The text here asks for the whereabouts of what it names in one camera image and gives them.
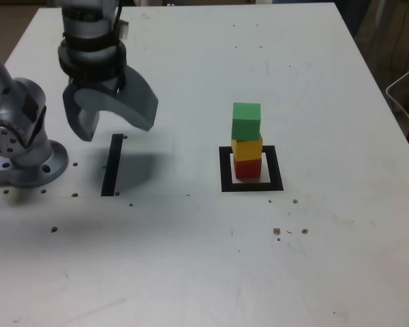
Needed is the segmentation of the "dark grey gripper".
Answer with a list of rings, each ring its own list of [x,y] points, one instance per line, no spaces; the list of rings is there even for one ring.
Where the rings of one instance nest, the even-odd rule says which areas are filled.
[[[63,103],[70,127],[85,142],[92,141],[100,112],[113,113],[130,125],[149,131],[158,107],[158,99],[148,82],[129,66],[120,79],[70,78],[63,92]]]

